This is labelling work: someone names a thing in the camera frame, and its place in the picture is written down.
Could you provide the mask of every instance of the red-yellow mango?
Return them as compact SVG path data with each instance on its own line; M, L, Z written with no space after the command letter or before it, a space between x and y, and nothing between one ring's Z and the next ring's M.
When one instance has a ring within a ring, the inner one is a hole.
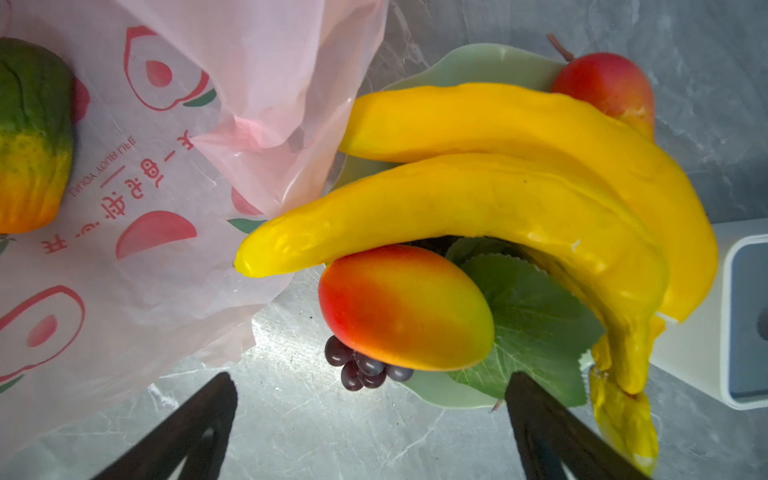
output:
M493 346L493 316L466 273L436 253L388 245L332 262L318 287L333 334L384 363L465 369Z

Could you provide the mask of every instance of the yellow banana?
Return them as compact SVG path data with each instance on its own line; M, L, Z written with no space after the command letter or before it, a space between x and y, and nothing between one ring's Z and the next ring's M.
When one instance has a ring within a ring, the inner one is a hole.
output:
M602 177L660 240L670 282L660 316L683 321L707 295L717 244L677 163L588 103L507 84L417 87L358 98L341 151L386 161L458 152L569 156Z
M498 237L558 259L599 304L622 386L642 390L647 323L667 288L664 255L599 177L557 154L444 155L363 178L262 225L235 267L276 275L449 234Z
M545 253L527 247L522 247L522 249L527 253L532 263L545 270L558 283L570 290L571 293L581 300L584 305L588 306L603 325L605 325L605 320L601 313L599 303L596 303L594 299L590 298L590 296L583 291L578 281L567 272L566 267L561 265L557 259L550 257ZM648 355L650 355L651 350L654 348L656 338L658 338L666 328L666 322L658 316L652 316L648 320ZM608 334L604 334L592 347L592 359L600 370L607 372L611 368L611 350L608 345Z
M648 397L642 392L632 396L622 392L615 378L597 367L589 372L589 389L603 439L650 475L656 467L659 445Z

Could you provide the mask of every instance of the artificial banana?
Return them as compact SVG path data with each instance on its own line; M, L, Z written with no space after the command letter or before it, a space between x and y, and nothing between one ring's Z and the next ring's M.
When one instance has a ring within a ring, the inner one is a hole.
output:
M612 374L593 367L589 372L589 392L594 419L603 439L643 473L656 468L659 444L650 419L648 397L639 392L621 391Z
M586 102L491 83L382 91L356 100L339 149L399 162L457 152L541 161L547 152L564 154L602 177L658 237L670 270L661 318L685 320L712 284L717 244L685 173L645 137Z
M360 179L262 225L235 268L276 275L449 234L498 237L558 259L599 304L622 386L642 390L648 319L667 289L664 254L602 179L555 153L444 155Z

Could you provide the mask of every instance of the white container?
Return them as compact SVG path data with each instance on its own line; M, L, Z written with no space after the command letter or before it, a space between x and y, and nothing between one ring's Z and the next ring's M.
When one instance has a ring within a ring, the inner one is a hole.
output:
M768 406L768 219L713 229L712 289L685 322L667 325L650 361L733 409Z

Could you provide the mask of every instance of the grape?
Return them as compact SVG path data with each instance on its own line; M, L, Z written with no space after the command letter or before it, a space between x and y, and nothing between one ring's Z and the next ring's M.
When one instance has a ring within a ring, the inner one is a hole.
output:
M377 376L384 371L384 364L379 360L374 360L360 352L355 352L355 358L357 359L357 368L363 375Z
M404 366L387 365L386 374L396 382L407 382L413 376L413 369L407 369Z
M341 384L350 392L357 392L362 388L360 371L357 369L356 363L347 362L344 368L341 369Z
M360 380L362 380L362 384L366 388L378 389L384 383L384 380L386 380L386 372L382 370L378 375L374 376L363 375L361 372Z
M354 351L341 343L336 336L326 342L326 360L333 366L342 366L352 359Z

